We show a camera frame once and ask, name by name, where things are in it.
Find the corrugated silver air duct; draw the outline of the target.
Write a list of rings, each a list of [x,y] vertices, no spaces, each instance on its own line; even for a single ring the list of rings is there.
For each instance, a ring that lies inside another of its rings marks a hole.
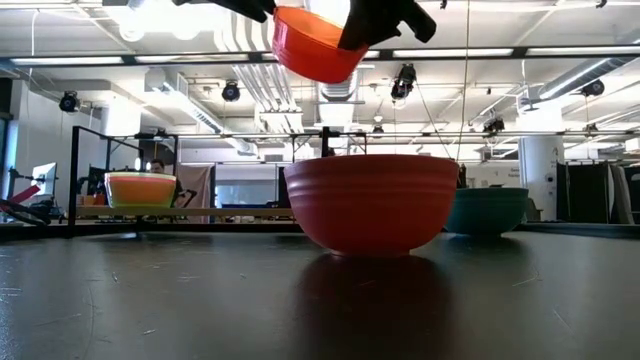
[[[358,88],[358,72],[354,71],[346,80],[340,83],[321,83],[320,95],[329,102],[348,101]]]

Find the wooden shelf with black frame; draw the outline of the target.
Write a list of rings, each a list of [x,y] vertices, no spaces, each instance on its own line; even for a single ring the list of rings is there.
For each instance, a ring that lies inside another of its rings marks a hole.
[[[211,217],[215,218],[227,218],[235,216],[254,216],[258,218],[262,217],[274,217],[274,216],[288,216],[292,215],[292,212],[286,208],[231,208],[231,209],[214,209],[214,208],[156,208],[156,207],[131,207],[125,209],[113,209],[107,206],[79,206],[77,204],[78,194],[78,162],[79,162],[79,144],[80,134],[87,132],[99,137],[100,139],[111,144],[113,142],[122,146],[128,144],[120,137],[113,137],[101,134],[97,131],[89,128],[75,125],[72,127],[71,136],[71,155],[70,155],[70,185],[69,185],[69,208],[67,215],[67,225],[64,232],[64,236],[68,239],[79,236],[88,235],[107,235],[116,232],[118,227],[116,225],[105,225],[103,228],[97,227],[97,225],[79,225],[77,218],[81,216],[122,216],[122,217],[134,217],[136,221],[129,225],[129,229],[133,232],[143,232],[148,229],[148,225],[142,221],[145,216],[157,216],[157,217],[188,217],[198,216],[205,217],[207,219]],[[289,140],[291,143],[295,143],[297,139],[303,138],[310,140],[312,138],[318,138],[321,140],[321,153],[326,157],[329,153],[329,140],[335,137],[345,137],[356,142],[363,151],[368,150],[368,140],[372,136],[365,132],[349,132],[343,133],[338,131],[332,131],[327,127],[322,128],[319,132],[311,133],[219,133],[212,134],[210,136],[213,140],[255,140],[255,139],[276,139],[276,140]]]

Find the large teal bowl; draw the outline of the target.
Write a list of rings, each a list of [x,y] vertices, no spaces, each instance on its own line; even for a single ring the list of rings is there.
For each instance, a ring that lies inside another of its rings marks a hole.
[[[528,194],[525,188],[458,189],[444,228],[471,236],[510,232],[524,218]]]

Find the white round column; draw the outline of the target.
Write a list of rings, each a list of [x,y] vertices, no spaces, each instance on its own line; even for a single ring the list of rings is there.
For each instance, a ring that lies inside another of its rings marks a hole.
[[[519,176],[540,211],[541,221],[557,219],[557,166],[564,162],[560,136],[522,137],[518,143]]]

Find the black curtain divider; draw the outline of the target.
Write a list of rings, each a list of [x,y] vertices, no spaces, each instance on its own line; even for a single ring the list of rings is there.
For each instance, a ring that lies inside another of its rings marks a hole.
[[[609,168],[604,163],[557,164],[557,219],[570,223],[609,220]]]

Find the small orange bowl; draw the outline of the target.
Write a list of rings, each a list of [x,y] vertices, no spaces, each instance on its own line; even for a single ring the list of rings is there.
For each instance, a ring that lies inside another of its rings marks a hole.
[[[338,47],[343,29],[302,8],[277,6],[273,14],[271,48],[278,62],[288,70],[321,83],[345,81],[368,52]]]
[[[176,181],[138,177],[116,177],[106,181],[111,207],[169,207]]]

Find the person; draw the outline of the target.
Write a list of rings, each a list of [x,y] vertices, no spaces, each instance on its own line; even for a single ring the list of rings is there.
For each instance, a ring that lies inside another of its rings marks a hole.
[[[150,171],[152,173],[157,173],[157,174],[164,174],[165,173],[165,164],[162,160],[160,159],[153,159],[150,162]],[[175,190],[174,190],[174,195],[173,195],[173,199],[172,199],[172,204],[175,204],[177,199],[181,196],[181,193],[183,192],[183,187],[182,184],[180,182],[179,179],[176,180],[176,186],[175,186]]]

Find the large red bowl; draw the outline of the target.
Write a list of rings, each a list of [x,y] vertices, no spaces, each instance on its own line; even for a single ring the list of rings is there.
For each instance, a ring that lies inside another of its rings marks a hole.
[[[430,242],[452,209],[459,168],[439,157],[333,156],[284,169],[296,222],[345,256],[397,257]]]

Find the red bar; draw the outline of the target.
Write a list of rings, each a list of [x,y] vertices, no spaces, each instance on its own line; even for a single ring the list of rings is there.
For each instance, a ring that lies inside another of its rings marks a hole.
[[[9,207],[17,207],[22,202],[30,199],[34,195],[36,195],[40,191],[40,187],[37,185],[32,185],[22,192],[12,196],[9,199],[0,199],[0,208],[5,209]]]

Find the beige fabric panel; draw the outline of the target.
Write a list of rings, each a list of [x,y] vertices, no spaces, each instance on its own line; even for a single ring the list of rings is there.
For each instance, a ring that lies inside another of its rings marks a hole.
[[[182,187],[182,192],[176,200],[176,207],[187,209],[214,207],[214,166],[181,164],[178,166],[177,175]]]

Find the white-backed computer monitor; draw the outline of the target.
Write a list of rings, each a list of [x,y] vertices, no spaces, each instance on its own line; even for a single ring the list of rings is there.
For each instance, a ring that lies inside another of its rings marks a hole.
[[[36,196],[54,196],[57,181],[57,163],[51,162],[35,166],[32,170],[32,186],[37,186],[39,191]]]

